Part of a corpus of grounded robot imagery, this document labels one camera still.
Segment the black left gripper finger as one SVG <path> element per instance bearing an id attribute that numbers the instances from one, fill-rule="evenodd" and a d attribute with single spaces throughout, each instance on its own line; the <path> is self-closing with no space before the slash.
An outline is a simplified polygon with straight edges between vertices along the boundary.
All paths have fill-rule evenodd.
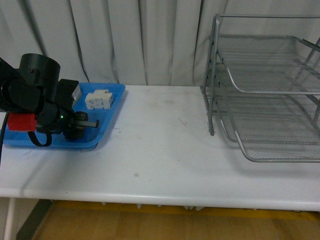
<path id="1" fill-rule="evenodd" d="M 84 121 L 84 120 L 74 120 L 73 124 L 81 127 L 89 127 L 89 128 L 98 128 L 100 125 L 100 121 Z"/>

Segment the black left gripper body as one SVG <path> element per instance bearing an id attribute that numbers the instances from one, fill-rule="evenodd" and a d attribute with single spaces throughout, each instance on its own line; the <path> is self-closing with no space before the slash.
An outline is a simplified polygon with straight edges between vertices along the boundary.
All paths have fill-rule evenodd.
<path id="1" fill-rule="evenodd" d="M 72 92 L 80 84 L 76 80 L 61 79 L 58 82 L 54 102 L 45 101 L 42 111 L 37 115 L 36 131 L 42 134 L 63 134 L 74 120 L 88 121 L 88 114 L 74 111 Z"/>

